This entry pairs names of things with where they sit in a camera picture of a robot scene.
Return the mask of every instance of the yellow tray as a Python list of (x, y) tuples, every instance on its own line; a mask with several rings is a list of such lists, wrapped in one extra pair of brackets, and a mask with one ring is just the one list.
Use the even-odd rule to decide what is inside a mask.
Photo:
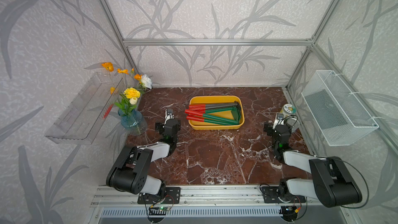
[[(240, 122), (237, 125), (232, 126), (221, 126), (213, 123), (205, 123), (199, 121), (188, 120), (189, 124), (194, 130), (225, 130), (225, 129), (238, 129), (245, 122), (245, 116), (243, 115), (242, 102), (239, 97), (231, 96), (231, 95), (216, 95), (216, 96), (196, 96), (191, 98), (189, 104), (211, 104), (211, 103), (226, 103), (226, 102), (239, 102), (241, 107), (241, 115)], [(233, 119), (231, 111), (224, 112), (213, 112), (211, 115), (230, 118)]]

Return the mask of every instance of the glass jar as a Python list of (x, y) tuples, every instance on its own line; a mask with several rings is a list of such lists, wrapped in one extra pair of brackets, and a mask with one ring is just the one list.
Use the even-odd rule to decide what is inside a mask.
[(147, 131), (148, 124), (140, 111), (133, 109), (130, 115), (123, 116), (123, 111), (119, 109), (118, 114), (122, 117), (122, 126), (131, 135), (138, 136)]

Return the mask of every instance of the jar lid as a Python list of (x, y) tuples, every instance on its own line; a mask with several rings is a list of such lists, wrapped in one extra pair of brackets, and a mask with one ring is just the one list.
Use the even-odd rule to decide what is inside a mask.
[(286, 113), (289, 113), (289, 114), (295, 114), (296, 113), (296, 108), (292, 104), (284, 104), (283, 105), (283, 110)]

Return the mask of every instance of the clear acrylic shelf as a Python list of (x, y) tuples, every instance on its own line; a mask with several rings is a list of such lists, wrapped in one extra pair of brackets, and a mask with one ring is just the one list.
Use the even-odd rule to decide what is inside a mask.
[(122, 77), (95, 73), (45, 136), (57, 144), (91, 144), (125, 82)]

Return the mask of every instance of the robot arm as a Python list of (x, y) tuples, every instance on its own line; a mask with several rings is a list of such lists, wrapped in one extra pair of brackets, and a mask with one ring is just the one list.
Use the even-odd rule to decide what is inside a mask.
[(344, 162), (339, 157), (319, 158), (293, 151), (288, 142), (291, 126), (284, 122), (287, 117), (278, 115), (273, 126), (264, 124), (264, 131), (273, 139), (275, 158), (312, 174), (312, 180), (282, 179), (278, 189), (279, 197), (307, 196), (318, 199), (329, 208), (361, 202), (361, 191)]
[[(108, 173), (106, 185), (132, 194), (142, 192), (163, 198), (166, 185), (162, 180), (148, 176), (149, 166), (151, 162), (173, 153), (180, 126), (180, 121), (174, 119), (172, 111), (166, 110), (165, 123), (157, 123), (155, 128), (163, 134), (163, 138), (147, 146), (125, 145)], [(127, 164), (134, 165), (134, 168), (127, 167)]]
[(294, 151), (283, 153), (287, 165), (310, 172), (312, 180), (289, 179), (289, 192), (318, 199), (326, 207), (362, 201), (362, 194), (339, 157), (317, 158)]

